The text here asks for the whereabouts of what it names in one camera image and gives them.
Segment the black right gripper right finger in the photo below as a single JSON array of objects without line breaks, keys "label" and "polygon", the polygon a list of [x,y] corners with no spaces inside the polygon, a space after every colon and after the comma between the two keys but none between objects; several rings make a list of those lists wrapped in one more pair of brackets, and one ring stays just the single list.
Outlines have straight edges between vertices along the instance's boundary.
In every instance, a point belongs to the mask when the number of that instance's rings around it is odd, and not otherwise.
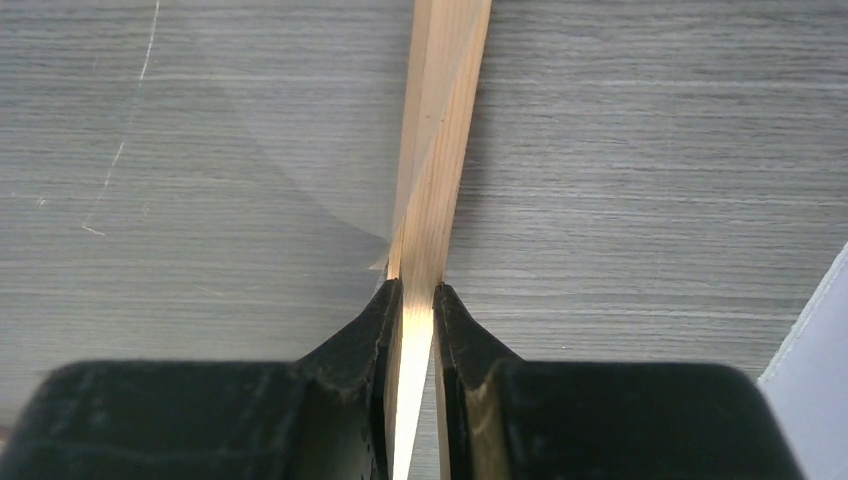
[{"label": "black right gripper right finger", "polygon": [[713,363],[525,360],[434,296],[445,479],[799,479],[763,395]]}]

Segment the transparent acrylic sheet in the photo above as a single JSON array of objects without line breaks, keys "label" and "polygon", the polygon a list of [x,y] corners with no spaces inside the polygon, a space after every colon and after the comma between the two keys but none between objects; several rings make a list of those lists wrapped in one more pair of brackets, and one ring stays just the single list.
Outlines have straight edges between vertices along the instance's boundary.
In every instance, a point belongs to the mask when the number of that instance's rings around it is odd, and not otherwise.
[{"label": "transparent acrylic sheet", "polygon": [[89,359],[302,355],[371,297],[407,1],[1,5],[1,413]]}]

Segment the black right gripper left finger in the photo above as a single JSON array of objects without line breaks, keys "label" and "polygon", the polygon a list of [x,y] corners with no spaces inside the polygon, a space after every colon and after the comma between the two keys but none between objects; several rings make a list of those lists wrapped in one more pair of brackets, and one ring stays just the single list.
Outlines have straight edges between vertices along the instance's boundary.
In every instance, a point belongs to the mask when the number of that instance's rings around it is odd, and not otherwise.
[{"label": "black right gripper left finger", "polygon": [[383,387],[402,288],[292,362],[80,361],[38,387],[5,479],[386,479]]}]

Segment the wooden picture frame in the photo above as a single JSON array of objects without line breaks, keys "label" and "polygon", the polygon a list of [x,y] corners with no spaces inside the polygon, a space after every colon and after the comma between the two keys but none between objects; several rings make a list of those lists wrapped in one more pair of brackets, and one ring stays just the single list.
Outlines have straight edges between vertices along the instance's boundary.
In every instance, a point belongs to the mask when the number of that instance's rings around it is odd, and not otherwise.
[{"label": "wooden picture frame", "polygon": [[386,274],[402,285],[386,380],[390,476],[409,476],[482,56],[488,1],[414,4]]}]

